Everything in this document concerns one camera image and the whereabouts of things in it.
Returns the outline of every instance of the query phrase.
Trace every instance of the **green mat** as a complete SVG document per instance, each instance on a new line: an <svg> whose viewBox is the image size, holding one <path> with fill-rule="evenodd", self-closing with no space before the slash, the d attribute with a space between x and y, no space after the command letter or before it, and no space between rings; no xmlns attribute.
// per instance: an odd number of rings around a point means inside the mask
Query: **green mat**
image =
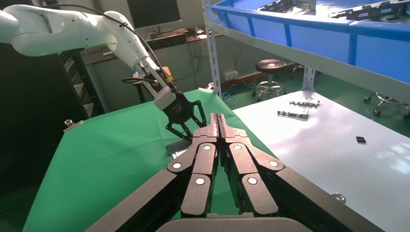
<svg viewBox="0 0 410 232"><path fill-rule="evenodd" d="M207 115L225 114L228 125L245 129L253 145L272 154L213 93L186 93ZM172 157L165 146L178 138L165 129L166 115L153 102L85 121L67 132L50 163L24 232L82 232L135 191ZM196 125L188 124L191 130ZM218 167L212 213L237 214L226 174Z"/></svg>

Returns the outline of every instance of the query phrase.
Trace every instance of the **black screen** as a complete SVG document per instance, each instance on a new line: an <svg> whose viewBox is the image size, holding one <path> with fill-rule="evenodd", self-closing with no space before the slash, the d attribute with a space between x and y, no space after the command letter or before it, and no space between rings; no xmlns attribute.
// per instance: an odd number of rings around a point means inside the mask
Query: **black screen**
<svg viewBox="0 0 410 232"><path fill-rule="evenodd" d="M176 0L127 0L135 28L181 20Z"/></svg>

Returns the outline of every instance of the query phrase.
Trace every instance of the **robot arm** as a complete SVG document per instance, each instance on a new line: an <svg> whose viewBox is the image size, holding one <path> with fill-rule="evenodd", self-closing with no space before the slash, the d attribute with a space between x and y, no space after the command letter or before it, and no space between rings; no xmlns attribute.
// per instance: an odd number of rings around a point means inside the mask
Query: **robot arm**
<svg viewBox="0 0 410 232"><path fill-rule="evenodd" d="M138 73L144 86L154 96L155 105L167 114L167 129L189 140L191 132L185 122L192 118L200 127L206 125L200 102L189 102L178 91L162 68L150 57L140 38L127 27L129 21L120 13L108 11L92 15L78 11L54 10L28 5L12 5L0 11L0 43L12 44L26 56L45 56L71 49L105 44L119 59ZM202 121L193 114L198 105ZM186 135L172 128L179 124Z"/></svg>

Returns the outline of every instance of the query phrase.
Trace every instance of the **white tabletop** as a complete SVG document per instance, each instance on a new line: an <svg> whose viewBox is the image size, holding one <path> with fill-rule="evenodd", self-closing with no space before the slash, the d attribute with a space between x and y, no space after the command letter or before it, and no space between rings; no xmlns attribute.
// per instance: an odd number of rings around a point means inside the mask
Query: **white tabletop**
<svg viewBox="0 0 410 232"><path fill-rule="evenodd" d="M278 110L300 110L289 101L302 95L321 101L308 120L278 116ZM348 207L381 229L410 231L409 138L307 91L234 112L286 166L329 194L343 194Z"/></svg>

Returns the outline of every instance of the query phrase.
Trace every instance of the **blue plastic bin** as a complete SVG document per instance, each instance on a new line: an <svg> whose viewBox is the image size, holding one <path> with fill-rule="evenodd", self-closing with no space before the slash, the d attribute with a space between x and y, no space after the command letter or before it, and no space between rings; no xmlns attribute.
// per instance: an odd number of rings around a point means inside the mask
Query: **blue plastic bin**
<svg viewBox="0 0 410 232"><path fill-rule="evenodd" d="M410 24L256 11L272 0L224 0L214 23L410 84Z"/></svg>

